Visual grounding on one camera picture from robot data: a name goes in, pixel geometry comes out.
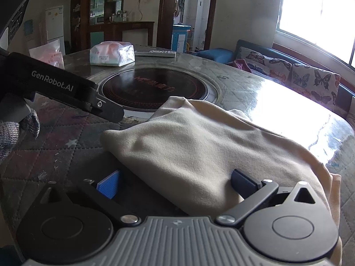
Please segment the grey gloved left hand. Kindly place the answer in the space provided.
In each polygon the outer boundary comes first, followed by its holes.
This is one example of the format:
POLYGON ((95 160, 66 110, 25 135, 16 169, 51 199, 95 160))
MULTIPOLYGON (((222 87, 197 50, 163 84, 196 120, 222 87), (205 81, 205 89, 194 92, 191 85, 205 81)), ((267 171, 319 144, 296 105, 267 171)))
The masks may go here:
POLYGON ((21 130, 27 131, 37 138, 40 133, 40 121, 34 109, 30 109, 30 114, 17 123, 12 121, 1 121, 1 162, 11 153, 18 143, 21 130))

